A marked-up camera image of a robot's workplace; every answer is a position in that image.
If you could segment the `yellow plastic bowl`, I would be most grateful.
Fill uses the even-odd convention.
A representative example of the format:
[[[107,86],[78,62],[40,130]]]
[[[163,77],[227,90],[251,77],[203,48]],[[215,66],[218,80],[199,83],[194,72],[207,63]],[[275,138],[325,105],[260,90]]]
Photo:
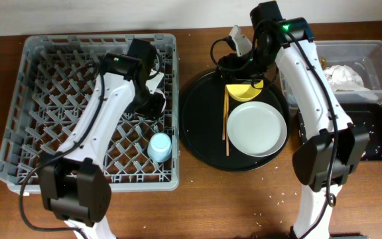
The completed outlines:
[[[263,89],[263,81],[256,84],[227,84],[228,94],[238,102],[248,102],[258,96]]]

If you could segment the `light blue plastic cup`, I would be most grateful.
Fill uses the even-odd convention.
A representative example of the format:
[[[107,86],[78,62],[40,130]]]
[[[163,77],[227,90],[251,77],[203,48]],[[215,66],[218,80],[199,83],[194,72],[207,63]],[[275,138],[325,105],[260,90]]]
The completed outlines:
[[[170,159],[172,152],[172,142],[165,133],[154,134],[147,147],[147,153],[151,160],[157,163],[164,163]]]

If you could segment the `white round plate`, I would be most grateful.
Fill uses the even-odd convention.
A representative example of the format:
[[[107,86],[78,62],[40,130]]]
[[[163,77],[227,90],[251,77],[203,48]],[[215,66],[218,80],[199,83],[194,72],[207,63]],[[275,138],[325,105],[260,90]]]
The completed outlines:
[[[252,157],[270,156],[287,140],[283,115],[263,102],[245,102],[229,114],[227,134],[232,145]]]

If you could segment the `white paper napkin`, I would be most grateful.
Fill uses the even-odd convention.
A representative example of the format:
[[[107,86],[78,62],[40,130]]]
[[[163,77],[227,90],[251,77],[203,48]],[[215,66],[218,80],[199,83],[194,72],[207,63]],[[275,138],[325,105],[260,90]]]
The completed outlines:
[[[363,98],[378,100],[379,98],[370,93],[370,89],[364,86],[362,77],[352,68],[346,65],[334,65],[323,69],[323,73],[334,92],[363,92]]]

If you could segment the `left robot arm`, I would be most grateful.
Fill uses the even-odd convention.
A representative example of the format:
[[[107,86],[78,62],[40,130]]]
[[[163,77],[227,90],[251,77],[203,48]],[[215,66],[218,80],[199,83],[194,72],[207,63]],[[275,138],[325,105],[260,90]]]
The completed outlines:
[[[124,112],[156,120],[166,100],[156,90],[163,75],[148,41],[133,39],[126,54],[107,53],[98,64],[96,85],[79,122],[56,153],[43,154],[37,170],[43,207],[78,238],[114,238],[106,217],[111,187],[103,161]]]

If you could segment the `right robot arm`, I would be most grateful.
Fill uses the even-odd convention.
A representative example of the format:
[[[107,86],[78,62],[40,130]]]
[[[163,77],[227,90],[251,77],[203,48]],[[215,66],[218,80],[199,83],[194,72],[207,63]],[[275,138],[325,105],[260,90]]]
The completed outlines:
[[[250,49],[215,61],[225,84],[262,80],[276,65],[288,80],[302,114],[307,140],[292,156],[294,173],[302,185],[300,208],[289,238],[330,238],[329,225],[336,197],[355,172],[369,135],[355,126],[335,97],[323,73],[314,35],[302,18],[286,20],[276,1],[258,4],[250,12],[254,30]]]

